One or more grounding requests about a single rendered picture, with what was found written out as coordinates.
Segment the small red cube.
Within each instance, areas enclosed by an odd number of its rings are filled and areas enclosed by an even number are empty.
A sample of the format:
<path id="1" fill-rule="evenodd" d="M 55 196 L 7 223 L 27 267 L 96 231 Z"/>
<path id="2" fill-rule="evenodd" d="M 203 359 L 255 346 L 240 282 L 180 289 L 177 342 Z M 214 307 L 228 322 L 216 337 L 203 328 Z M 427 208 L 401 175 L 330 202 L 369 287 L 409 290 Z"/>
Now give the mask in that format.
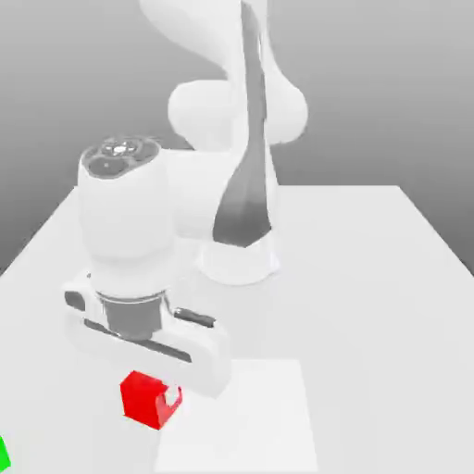
<path id="1" fill-rule="evenodd" d="M 180 403 L 168 406 L 164 397 L 167 388 L 162 380 L 132 371 L 120 384 L 124 416 L 161 430 L 182 403 L 181 389 Z"/>

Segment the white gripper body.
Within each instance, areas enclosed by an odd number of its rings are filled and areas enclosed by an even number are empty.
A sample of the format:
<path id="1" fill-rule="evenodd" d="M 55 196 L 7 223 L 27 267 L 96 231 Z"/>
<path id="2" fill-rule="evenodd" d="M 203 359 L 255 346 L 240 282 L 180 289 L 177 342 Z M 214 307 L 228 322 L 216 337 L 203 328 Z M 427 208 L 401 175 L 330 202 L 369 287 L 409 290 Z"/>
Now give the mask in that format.
<path id="1" fill-rule="evenodd" d="M 164 328 L 145 341 L 127 341 L 73 309 L 64 311 L 64 324 L 71 342 L 85 354 L 167 385 L 216 398 L 231 379 L 228 337 L 218 323 L 208 328 L 166 317 Z"/>

